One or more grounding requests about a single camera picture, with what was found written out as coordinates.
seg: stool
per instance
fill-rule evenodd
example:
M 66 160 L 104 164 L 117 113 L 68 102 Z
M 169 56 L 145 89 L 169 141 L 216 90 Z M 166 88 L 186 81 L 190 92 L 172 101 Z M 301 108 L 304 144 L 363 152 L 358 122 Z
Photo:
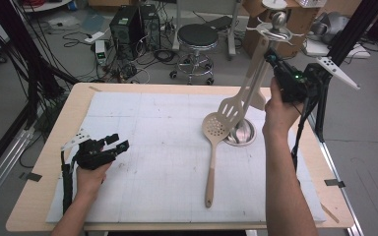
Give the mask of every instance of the stool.
M 192 24 L 181 27 L 177 32 L 177 40 L 180 44 L 193 50 L 179 58 L 176 70 L 170 72 L 172 79 L 177 76 L 177 69 L 189 76 L 188 85 L 192 85 L 192 77 L 199 77 L 206 74 L 211 76 L 207 84 L 214 83 L 214 62 L 201 51 L 209 50 L 217 46 L 218 33 L 210 27 Z

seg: cardboard box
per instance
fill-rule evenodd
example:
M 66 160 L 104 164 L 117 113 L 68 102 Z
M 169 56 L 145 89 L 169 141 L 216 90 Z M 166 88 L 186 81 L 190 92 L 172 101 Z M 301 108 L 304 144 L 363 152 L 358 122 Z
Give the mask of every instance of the cardboard box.
M 302 43 L 306 38 L 306 34 L 309 32 L 314 19 L 317 17 L 319 8 L 302 8 L 299 4 L 297 4 L 294 0 L 287 0 L 287 8 L 284 10 L 288 15 L 287 19 L 287 28 L 295 34 L 304 34 L 303 36 L 294 36 L 290 42 L 293 46 L 289 45 L 288 43 L 281 42 L 277 49 L 278 53 L 286 58 L 286 57 L 293 57 L 297 54 L 297 52 L 302 47 Z M 270 22 L 272 19 L 272 15 L 276 12 L 273 10 L 266 10 L 262 5 L 261 1 L 256 0 L 246 0 L 244 2 L 244 8 L 250 14 L 250 19 L 248 21 L 249 28 L 256 28 L 259 25 L 259 21 L 257 20 L 257 15 L 254 16 L 256 13 L 260 13 L 259 18 L 262 21 Z M 244 50 L 247 54 L 251 57 L 256 49 L 257 42 L 262 35 L 254 30 L 247 30 L 245 33 L 244 40 L 242 42 Z

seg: spatula head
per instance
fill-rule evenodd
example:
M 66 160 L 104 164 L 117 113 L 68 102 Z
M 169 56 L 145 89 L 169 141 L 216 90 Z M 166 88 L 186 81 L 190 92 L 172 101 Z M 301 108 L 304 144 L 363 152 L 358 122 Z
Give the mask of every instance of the spatula head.
M 218 119 L 229 129 L 235 127 L 244 118 L 244 108 L 241 103 L 241 96 L 229 97 L 220 103 Z
M 212 144 L 217 144 L 225 139 L 229 134 L 228 127 L 220 122 L 221 114 L 214 112 L 205 117 L 202 123 L 202 131 Z

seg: hand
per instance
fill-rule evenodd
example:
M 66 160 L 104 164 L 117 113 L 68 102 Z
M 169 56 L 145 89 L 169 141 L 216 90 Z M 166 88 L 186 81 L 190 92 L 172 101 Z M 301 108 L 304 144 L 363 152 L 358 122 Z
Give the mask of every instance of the hand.
M 303 104 L 284 103 L 281 88 L 275 78 L 272 78 L 270 91 L 272 98 L 265 105 L 266 122 L 262 130 L 263 135 L 265 138 L 269 136 L 287 138 L 287 132 L 300 115 Z
M 96 200 L 100 185 L 106 178 L 106 170 L 112 162 L 104 164 L 95 170 L 83 169 L 80 166 L 76 169 L 78 191 L 76 198 L 86 198 L 91 203 Z

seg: desk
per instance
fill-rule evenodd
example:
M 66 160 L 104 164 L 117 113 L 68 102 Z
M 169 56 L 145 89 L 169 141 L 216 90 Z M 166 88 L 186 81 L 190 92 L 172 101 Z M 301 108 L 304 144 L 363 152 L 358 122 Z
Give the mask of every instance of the desk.
M 50 231 L 53 224 L 45 222 L 53 199 L 57 177 L 60 174 L 60 147 L 78 132 L 87 114 L 92 97 L 97 91 L 223 94 L 233 96 L 238 87 L 187 87 L 165 85 L 112 85 L 77 84 L 74 86 L 54 128 L 40 154 L 33 173 L 42 175 L 39 182 L 29 181 L 24 187 L 8 221 L 9 231 Z M 268 88 L 262 88 L 264 96 L 270 96 Z M 327 221 L 318 223 L 319 228 L 349 228 L 353 220 L 346 201 L 338 187 L 327 187 L 324 180 L 333 179 L 308 124 L 301 138 L 301 151 L 320 198 Z M 93 223 L 86 230 L 187 230 L 187 229 L 263 229 L 264 224 L 247 223 Z

